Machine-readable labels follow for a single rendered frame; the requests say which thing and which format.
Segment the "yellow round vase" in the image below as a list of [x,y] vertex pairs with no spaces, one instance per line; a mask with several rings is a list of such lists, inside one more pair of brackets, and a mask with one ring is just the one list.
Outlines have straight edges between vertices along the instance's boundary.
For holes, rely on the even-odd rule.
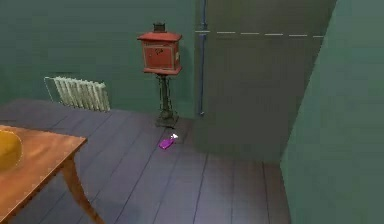
[[14,168],[22,157],[22,141],[11,131],[0,130],[0,172]]

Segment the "purple spray bottle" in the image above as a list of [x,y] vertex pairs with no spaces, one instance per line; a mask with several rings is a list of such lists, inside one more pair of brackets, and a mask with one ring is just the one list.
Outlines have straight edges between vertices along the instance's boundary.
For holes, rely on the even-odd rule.
[[166,150],[168,149],[171,145],[173,145],[175,143],[175,141],[179,138],[179,136],[175,133],[173,133],[172,135],[170,135],[168,138],[166,139],[163,139],[160,143],[159,143],[159,148],[160,149],[163,149],[163,150]]

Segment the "white ribbed radiator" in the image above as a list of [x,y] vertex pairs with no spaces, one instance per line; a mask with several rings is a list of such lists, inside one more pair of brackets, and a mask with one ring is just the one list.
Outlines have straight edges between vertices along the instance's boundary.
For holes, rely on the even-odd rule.
[[48,91],[46,80],[53,81],[63,105],[101,112],[111,110],[107,86],[104,82],[63,76],[44,77],[43,80]]

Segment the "brown wooden table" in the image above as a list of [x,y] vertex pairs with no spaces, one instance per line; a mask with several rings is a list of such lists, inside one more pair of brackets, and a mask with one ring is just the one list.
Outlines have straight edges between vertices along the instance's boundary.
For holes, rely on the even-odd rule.
[[85,137],[0,125],[22,141],[22,157],[12,169],[0,172],[0,224],[8,224],[57,174],[77,204],[95,224],[105,224],[88,201],[76,169],[75,156]]

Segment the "blue wall pipe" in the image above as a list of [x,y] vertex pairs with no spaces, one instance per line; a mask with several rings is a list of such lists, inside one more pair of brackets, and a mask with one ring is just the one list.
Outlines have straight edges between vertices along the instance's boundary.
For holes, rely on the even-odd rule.
[[205,60],[205,40],[207,31],[206,25],[206,0],[200,0],[200,11],[201,11],[201,20],[200,20],[200,32],[199,32],[199,46],[200,46],[200,63],[199,63],[199,90],[198,90],[198,115],[203,116],[203,95],[204,95],[204,60]]

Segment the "red box on black post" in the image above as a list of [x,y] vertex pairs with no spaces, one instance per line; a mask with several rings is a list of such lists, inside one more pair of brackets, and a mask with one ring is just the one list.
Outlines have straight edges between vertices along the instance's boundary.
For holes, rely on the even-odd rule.
[[143,72],[154,74],[159,81],[160,114],[156,125],[173,128],[178,115],[173,109],[169,78],[177,76],[181,70],[179,42],[182,35],[166,30],[164,22],[155,22],[153,30],[138,37],[143,54]]

